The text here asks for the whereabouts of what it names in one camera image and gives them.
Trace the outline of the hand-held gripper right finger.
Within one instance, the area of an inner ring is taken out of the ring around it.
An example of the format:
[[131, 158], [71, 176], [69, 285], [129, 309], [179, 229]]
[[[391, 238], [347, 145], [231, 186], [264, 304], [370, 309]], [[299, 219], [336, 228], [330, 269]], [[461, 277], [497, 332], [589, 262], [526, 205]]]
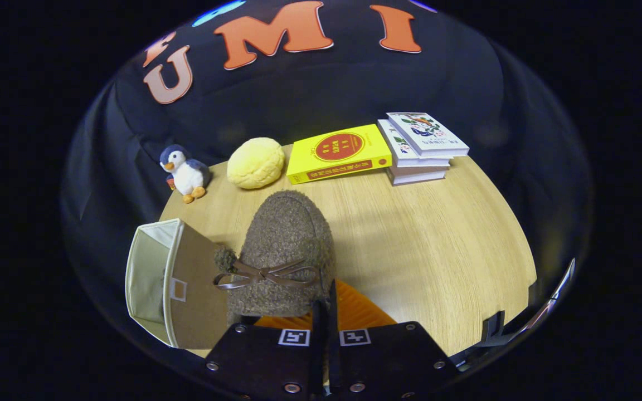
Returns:
[[337, 290], [329, 310], [329, 387], [336, 400], [429, 400], [460, 376], [456, 364], [415, 321], [337, 330]]

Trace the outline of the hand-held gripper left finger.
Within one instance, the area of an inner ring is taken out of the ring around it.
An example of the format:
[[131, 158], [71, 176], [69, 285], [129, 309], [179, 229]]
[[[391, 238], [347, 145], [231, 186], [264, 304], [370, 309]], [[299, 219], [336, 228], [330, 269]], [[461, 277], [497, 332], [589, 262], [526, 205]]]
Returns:
[[206, 357], [204, 377], [237, 400], [314, 400], [323, 394], [326, 307], [310, 330], [231, 325]]

